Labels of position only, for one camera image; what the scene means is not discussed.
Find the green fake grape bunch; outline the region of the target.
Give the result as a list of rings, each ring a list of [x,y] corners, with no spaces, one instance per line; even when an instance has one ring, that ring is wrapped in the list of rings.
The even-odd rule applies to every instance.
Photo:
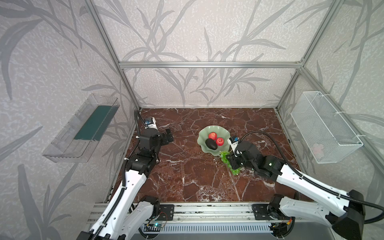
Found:
[[[230,172],[234,175],[234,176],[237,176],[241,169],[236,169],[234,170],[230,164],[230,161],[227,159],[227,157],[230,156],[230,152],[220,152],[220,157],[221,157],[221,160],[222,162],[228,167],[228,169],[230,170]]]

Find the red fake apple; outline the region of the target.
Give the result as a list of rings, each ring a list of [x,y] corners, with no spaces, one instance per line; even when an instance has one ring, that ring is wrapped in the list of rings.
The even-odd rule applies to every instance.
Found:
[[[209,139],[212,139],[213,141],[216,141],[217,139],[217,134],[215,132],[209,133]]]
[[[217,138],[216,139],[216,144],[217,144],[217,146],[223,146],[224,145],[224,143],[225,143],[225,140],[223,139],[223,138]]]

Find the dark fake avocado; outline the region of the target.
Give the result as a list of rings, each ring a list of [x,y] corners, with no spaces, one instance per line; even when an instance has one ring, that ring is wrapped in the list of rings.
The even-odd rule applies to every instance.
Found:
[[[213,141],[212,139],[206,139],[205,141],[206,146],[211,150],[216,150],[218,148],[216,141]]]

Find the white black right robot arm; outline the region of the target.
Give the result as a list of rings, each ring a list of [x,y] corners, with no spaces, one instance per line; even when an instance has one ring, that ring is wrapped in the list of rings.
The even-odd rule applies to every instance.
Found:
[[[302,218],[330,227],[346,240],[362,239],[365,207],[360,203],[364,199],[361,193],[355,190],[345,192],[317,181],[282,159],[263,156],[248,141],[241,142],[235,137],[228,143],[233,152],[227,159],[234,170],[252,170],[257,176],[290,187],[312,199],[305,202],[276,194],[268,205],[271,217]]]

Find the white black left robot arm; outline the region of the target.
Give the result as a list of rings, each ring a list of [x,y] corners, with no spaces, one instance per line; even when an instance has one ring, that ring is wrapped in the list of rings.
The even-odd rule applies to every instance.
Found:
[[[160,201],[156,197],[143,197],[134,209],[136,195],[159,161],[162,146],[173,142],[170,129],[160,133],[156,128],[143,130],[138,140],[138,153],[129,157],[125,173],[111,202],[101,217],[87,232],[80,232],[79,240],[129,240],[143,223],[160,215]]]

